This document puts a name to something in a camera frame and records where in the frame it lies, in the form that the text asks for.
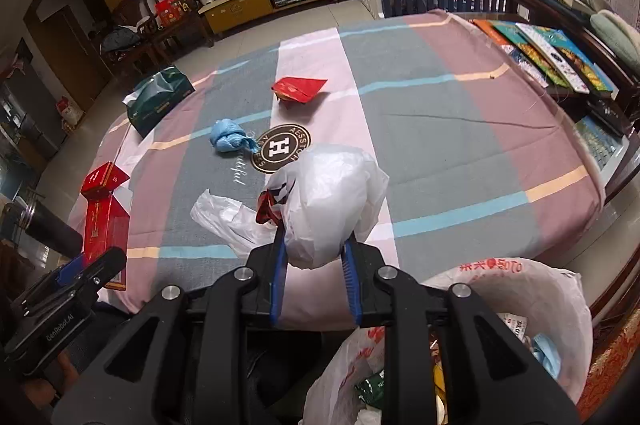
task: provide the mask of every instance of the black tumbler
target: black tumbler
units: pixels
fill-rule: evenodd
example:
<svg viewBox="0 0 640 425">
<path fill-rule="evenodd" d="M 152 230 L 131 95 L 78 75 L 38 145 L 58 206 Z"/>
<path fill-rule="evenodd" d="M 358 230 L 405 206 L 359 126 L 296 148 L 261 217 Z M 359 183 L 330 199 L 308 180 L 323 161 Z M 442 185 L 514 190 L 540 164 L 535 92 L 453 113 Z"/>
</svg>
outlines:
<svg viewBox="0 0 640 425">
<path fill-rule="evenodd" d="M 82 235 L 37 199 L 29 204 L 19 197 L 15 201 L 23 208 L 18 224 L 27 235 L 69 259 L 79 255 L 82 251 Z"/>
</svg>

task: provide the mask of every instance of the green wrapper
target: green wrapper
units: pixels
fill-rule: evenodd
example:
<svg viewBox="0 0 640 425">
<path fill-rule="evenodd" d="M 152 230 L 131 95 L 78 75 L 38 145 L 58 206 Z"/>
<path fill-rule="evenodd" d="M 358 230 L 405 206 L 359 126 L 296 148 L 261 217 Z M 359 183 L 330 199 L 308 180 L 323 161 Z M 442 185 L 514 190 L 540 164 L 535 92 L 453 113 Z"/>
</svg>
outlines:
<svg viewBox="0 0 640 425">
<path fill-rule="evenodd" d="M 385 370 L 365 378 L 356 384 L 358 398 L 367 405 L 376 409 L 382 409 L 382 400 L 385 394 Z"/>
</svg>

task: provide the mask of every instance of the striped tablecloth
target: striped tablecloth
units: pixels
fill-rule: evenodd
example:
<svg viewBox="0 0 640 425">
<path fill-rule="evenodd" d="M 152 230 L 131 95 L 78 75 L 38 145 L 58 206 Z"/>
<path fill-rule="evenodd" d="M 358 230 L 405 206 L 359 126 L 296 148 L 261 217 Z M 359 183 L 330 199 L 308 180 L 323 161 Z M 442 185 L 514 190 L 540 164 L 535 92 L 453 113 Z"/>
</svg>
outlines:
<svg viewBox="0 0 640 425">
<path fill-rule="evenodd" d="M 287 108 L 270 89 L 283 76 L 328 81 L 311 103 Z M 442 11 L 309 33 L 190 79 L 196 93 L 143 140 L 116 120 L 94 162 L 116 160 L 131 176 L 127 290 L 108 294 L 131 311 L 167 283 L 195 289 L 242 263 L 190 217 L 204 190 L 255 208 L 265 184 L 247 154 L 212 148 L 222 118 L 256 136 L 293 122 L 312 143 L 374 156 L 390 182 L 368 243 L 418 281 L 568 246 L 604 202 L 564 112 L 484 34 Z M 85 209 L 79 198 L 70 216 L 79 230 Z M 283 323 L 350 324 L 339 264 L 290 268 Z"/>
</svg>

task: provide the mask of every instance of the blue crumpled plastic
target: blue crumpled plastic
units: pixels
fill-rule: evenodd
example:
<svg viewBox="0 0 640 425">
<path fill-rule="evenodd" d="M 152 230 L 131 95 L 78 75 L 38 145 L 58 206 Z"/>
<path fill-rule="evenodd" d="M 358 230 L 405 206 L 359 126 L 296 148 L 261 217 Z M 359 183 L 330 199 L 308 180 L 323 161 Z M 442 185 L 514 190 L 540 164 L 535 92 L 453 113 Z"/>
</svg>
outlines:
<svg viewBox="0 0 640 425">
<path fill-rule="evenodd" d="M 562 361 L 560 360 L 558 349 L 556 349 L 556 344 L 544 333 L 538 333 L 531 339 L 531 345 L 533 346 L 533 356 L 554 379 L 558 379 Z"/>
<path fill-rule="evenodd" d="M 258 142 L 249 138 L 242 127 L 228 118 L 218 120 L 211 127 L 209 141 L 219 152 L 231 152 L 246 148 L 255 154 L 260 150 Z"/>
</svg>

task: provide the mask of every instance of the white trash bag with red text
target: white trash bag with red text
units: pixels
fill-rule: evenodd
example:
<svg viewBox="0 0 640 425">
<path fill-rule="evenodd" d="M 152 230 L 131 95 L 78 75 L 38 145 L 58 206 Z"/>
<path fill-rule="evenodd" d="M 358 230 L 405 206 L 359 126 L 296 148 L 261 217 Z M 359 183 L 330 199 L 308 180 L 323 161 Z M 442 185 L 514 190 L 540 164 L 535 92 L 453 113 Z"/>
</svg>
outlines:
<svg viewBox="0 0 640 425">
<path fill-rule="evenodd" d="M 448 289 L 458 282 L 472 286 L 496 313 L 527 317 L 530 337 L 545 333 L 554 342 L 562 361 L 558 384 L 576 403 L 593 346 L 580 275 L 529 259 L 491 258 L 462 264 L 422 284 Z M 302 425 L 353 425 L 364 407 L 354 386 L 384 367 L 384 343 L 383 328 L 356 329 L 307 392 Z"/>
</svg>

